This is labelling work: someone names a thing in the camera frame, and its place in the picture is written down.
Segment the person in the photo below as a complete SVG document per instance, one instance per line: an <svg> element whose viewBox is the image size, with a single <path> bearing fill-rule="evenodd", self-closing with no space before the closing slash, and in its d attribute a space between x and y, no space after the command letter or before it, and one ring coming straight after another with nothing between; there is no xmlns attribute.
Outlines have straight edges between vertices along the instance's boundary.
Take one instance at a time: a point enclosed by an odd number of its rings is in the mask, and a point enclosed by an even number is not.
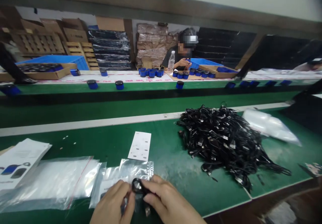
<svg viewBox="0 0 322 224"><path fill-rule="evenodd" d="M322 55L307 63L295 67L296 71L322 71Z"/></svg>
<svg viewBox="0 0 322 224"><path fill-rule="evenodd" d="M191 58L192 51L195 49L197 43L198 37L196 36L196 31L193 28L186 28L181 31L178 35L178 44L171 47L163 59L162 66L165 68L164 70L166 71L168 68L169 58L172 51L175 51L175 64L173 69L177 69L179 71L188 70L191 66L189 59Z"/></svg>
<svg viewBox="0 0 322 224"><path fill-rule="evenodd" d="M206 224L170 182L153 175L150 181L142 180L142 184L152 192L144 197L144 201L156 210L164 224ZM122 216L121 205L125 197L128 202ZM134 205L135 195L130 184L119 180L97 204L90 224L130 224Z"/></svg>

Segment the black cable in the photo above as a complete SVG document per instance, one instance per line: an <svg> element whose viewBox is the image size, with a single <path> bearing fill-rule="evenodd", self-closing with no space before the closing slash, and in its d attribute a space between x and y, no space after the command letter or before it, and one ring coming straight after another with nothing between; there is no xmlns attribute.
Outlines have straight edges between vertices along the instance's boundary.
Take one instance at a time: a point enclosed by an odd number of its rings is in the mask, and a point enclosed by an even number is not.
<svg viewBox="0 0 322 224"><path fill-rule="evenodd" d="M225 168L248 192L252 188L248 175L255 174L259 166L291 175L290 170L273 163L267 156L261 133L251 129L244 118L224 103L219 109L204 105L186 109L177 122L186 129L179 135L188 154L203 159L202 170L211 175L213 170Z"/></svg>

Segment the dark t-shirt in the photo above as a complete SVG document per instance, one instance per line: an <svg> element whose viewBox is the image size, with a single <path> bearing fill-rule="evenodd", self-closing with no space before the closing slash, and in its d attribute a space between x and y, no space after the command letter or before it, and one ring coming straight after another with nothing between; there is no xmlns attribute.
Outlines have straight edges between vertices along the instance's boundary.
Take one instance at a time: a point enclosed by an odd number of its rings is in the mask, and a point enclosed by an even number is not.
<svg viewBox="0 0 322 224"><path fill-rule="evenodd" d="M171 56L171 52L172 51L175 51L175 54L174 54L174 63L178 63L181 59L183 58L186 58L186 56L181 56L180 54L178 54L178 45L170 48L167 52L167 54L165 55L164 59L163 59L163 62L162 62L162 65L164 67L168 67L168 64L169 64L169 58ZM178 66L176 68L177 70L184 70L185 69L185 66Z"/></svg>

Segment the water bottle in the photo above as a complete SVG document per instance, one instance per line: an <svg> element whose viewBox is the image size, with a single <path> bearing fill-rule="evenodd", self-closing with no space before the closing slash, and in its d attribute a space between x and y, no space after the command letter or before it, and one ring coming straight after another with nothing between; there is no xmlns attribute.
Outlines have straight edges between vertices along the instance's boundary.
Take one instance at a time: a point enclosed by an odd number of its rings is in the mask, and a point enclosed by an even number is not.
<svg viewBox="0 0 322 224"><path fill-rule="evenodd" d="M175 61L175 58L174 58L174 54L175 54L175 51L172 51L171 52L171 56L169 58L169 63L168 63L168 75L172 74L173 73L173 66L174 66L174 61Z"/></svg>

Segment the human hand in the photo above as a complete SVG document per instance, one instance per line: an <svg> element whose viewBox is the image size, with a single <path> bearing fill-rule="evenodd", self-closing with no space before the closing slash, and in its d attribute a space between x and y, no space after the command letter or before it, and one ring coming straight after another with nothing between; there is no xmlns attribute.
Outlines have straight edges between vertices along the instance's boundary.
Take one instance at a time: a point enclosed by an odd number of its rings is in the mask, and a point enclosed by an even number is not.
<svg viewBox="0 0 322 224"><path fill-rule="evenodd" d="M121 205L127 197L124 215L121 215ZM90 224L130 224L135 206L135 194L131 192L129 183L119 180L113 185L97 204Z"/></svg>
<svg viewBox="0 0 322 224"><path fill-rule="evenodd" d="M188 60L186 60L185 58L182 58L176 64L177 64L177 66L188 66L190 64L190 62Z"/></svg>
<svg viewBox="0 0 322 224"><path fill-rule="evenodd" d="M199 213L168 181L153 175L150 181L142 180L152 193L144 197L159 214L164 224L205 224Z"/></svg>

